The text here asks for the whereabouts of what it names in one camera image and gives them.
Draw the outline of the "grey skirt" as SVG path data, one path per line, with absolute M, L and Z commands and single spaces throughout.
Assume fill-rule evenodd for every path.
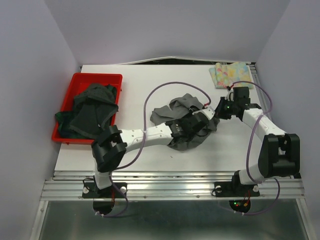
M 167 121 L 180 119 L 186 116 L 190 110 L 201 110 L 203 106 L 204 104 L 201 103 L 197 97 L 186 93 L 182 97 L 172 99 L 168 105 L 164 105 L 160 108 L 154 108 L 150 116 L 150 121 L 157 126 Z M 201 129 L 193 139 L 184 143 L 175 143 L 174 145 L 169 145 L 169 147 L 177 151 L 194 149 L 201 145 L 211 133 L 217 131 L 219 123 L 220 119 L 213 117 L 209 121 L 208 126 Z

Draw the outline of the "floral pastel skirt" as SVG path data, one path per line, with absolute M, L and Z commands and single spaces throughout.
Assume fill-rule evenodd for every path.
M 253 88 L 251 74 L 248 65 L 245 62 L 234 62 L 231 64 L 216 63 L 214 67 L 209 70 L 212 82 L 216 89 L 226 89 L 234 82 L 239 82 L 235 87 L 249 87 Z

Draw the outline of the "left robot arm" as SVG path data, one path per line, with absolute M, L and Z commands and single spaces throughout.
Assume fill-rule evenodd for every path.
M 215 112 L 204 108 L 186 116 L 146 129 L 125 130 L 109 126 L 91 144 L 95 159 L 94 191 L 100 197 L 111 193 L 110 176 L 124 155 L 133 150 L 142 152 L 144 147 L 173 146 L 191 141 L 202 129 L 209 126 Z

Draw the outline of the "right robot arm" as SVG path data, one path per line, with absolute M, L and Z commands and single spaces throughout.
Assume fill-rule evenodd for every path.
M 250 90 L 247 86 L 228 86 L 227 91 L 227 96 L 220 98 L 215 116 L 223 120 L 236 116 L 252 130 L 246 155 L 246 167 L 234 174 L 230 182 L 231 192 L 242 195 L 248 190 L 248 185 L 261 184 L 272 177 L 298 174 L 300 172 L 299 136 L 277 127 L 258 104 L 251 103 Z M 254 136 L 261 140 L 262 145 L 257 164 L 249 166 Z

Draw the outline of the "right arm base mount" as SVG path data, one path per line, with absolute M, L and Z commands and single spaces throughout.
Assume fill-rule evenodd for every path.
M 211 195 L 217 198 L 259 197 L 260 192 L 257 184 L 242 184 L 239 174 L 236 172 L 230 181 L 214 182 Z

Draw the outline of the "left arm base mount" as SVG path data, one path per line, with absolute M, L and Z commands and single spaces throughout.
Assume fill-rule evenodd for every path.
M 99 189 L 95 182 L 87 181 L 83 184 L 82 196 L 83 199 L 124 199 L 125 197 L 115 189 L 114 186 L 109 186 L 104 189 Z

